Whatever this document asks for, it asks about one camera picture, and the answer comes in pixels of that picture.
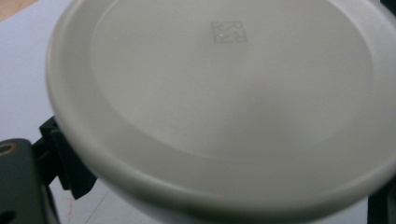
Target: black metal bracket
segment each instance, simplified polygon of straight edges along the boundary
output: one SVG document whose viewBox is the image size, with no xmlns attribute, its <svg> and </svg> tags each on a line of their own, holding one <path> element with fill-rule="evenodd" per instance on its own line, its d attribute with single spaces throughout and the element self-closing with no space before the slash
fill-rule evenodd
<svg viewBox="0 0 396 224">
<path fill-rule="evenodd" d="M 0 224 L 59 224 L 49 184 L 58 176 L 78 199 L 88 193 L 94 176 L 69 146 L 54 118 L 46 121 L 36 143 L 0 142 Z"/>
<path fill-rule="evenodd" d="M 395 0 L 381 0 L 381 3 L 389 9 L 393 15 L 396 16 L 396 1 Z"/>
<path fill-rule="evenodd" d="M 369 196 L 367 224 L 396 223 L 396 177 Z"/>
</svg>

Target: lid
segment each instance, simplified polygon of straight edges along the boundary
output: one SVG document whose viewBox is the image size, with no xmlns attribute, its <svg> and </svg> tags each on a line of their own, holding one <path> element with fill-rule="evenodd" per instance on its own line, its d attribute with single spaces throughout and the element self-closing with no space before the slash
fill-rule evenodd
<svg viewBox="0 0 396 224">
<path fill-rule="evenodd" d="M 322 216 L 396 171 L 395 27 L 376 1 L 79 0 L 50 44 L 49 96 L 124 195 Z"/>
</svg>

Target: screw hole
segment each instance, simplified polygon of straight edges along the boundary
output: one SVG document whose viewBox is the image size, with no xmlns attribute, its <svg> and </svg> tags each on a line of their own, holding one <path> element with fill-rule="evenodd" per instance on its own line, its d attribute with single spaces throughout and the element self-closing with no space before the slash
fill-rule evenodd
<svg viewBox="0 0 396 224">
<path fill-rule="evenodd" d="M 14 211 L 6 211 L 0 214 L 0 224 L 10 224 L 16 214 Z"/>
<path fill-rule="evenodd" d="M 3 144 L 0 146 L 0 156 L 5 156 L 15 150 L 17 146 L 13 143 Z"/>
</svg>

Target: white plastic lid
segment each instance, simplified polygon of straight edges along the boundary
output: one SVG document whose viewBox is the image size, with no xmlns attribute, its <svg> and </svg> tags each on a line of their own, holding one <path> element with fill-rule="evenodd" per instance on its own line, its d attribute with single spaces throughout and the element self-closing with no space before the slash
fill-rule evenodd
<svg viewBox="0 0 396 224">
<path fill-rule="evenodd" d="M 209 219 L 301 220 L 396 172 L 396 28 L 377 1 L 77 0 L 49 96 L 128 198 Z"/>
</svg>

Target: embossed logo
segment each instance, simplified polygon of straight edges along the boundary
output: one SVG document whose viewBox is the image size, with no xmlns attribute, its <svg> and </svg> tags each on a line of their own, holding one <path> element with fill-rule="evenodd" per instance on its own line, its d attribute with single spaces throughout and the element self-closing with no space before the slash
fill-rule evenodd
<svg viewBox="0 0 396 224">
<path fill-rule="evenodd" d="M 212 21 L 215 43 L 248 42 L 244 23 L 241 21 Z"/>
</svg>

